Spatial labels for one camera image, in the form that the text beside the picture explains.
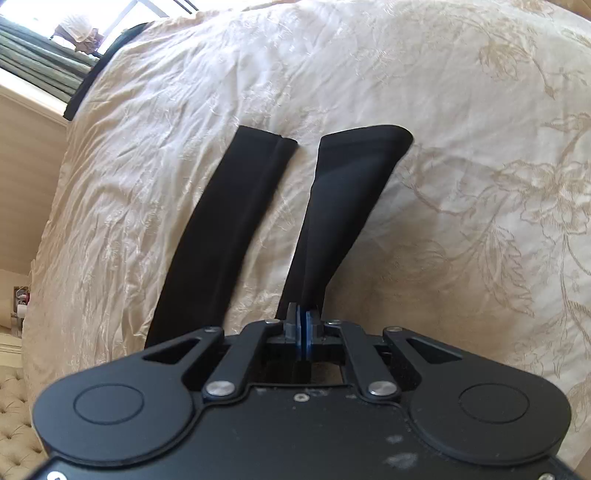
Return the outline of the cream tufted headboard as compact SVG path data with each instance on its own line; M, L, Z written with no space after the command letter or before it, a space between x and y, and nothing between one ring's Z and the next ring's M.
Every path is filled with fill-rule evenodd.
M2 366L0 380L0 475L25 479L47 456L32 427L22 370Z

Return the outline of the black cloth on bed edge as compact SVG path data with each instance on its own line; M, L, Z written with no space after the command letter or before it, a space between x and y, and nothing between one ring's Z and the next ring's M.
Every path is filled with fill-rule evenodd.
M100 57L98 62L91 68L90 72L85 76L81 84L76 89L74 95L71 97L66 105L63 113L63 118L67 121L72 121L76 115L82 101L90 90L92 84L106 68L108 63L112 60L114 55L122 49L125 45L133 41L139 36L148 26L150 22L140 23L135 25L123 33L121 33L115 41L108 47L105 53Z

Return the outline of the cream nightstand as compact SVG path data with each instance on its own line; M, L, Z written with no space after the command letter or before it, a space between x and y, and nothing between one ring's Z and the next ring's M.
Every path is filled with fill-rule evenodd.
M30 285L26 275L1 270L1 365L22 367L22 340L17 327L15 291Z

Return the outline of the cream embroidered bedspread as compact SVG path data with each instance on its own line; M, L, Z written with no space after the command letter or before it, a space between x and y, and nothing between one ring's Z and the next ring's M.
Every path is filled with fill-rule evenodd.
M590 439L590 23L548 1L276 1L149 24L67 130L24 371L272 318L318 189L377 204L325 317L545 377Z

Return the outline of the black pants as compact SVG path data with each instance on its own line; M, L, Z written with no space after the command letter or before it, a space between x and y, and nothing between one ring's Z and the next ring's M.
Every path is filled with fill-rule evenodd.
M322 136L304 225L280 296L322 311L325 289L414 137L396 125ZM222 325L245 258L297 141L239 127L184 228L145 340L153 347Z

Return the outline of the green striped curtain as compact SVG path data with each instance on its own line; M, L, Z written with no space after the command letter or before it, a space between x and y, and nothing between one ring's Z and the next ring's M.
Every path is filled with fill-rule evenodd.
M98 59L1 18L1 68L68 103Z

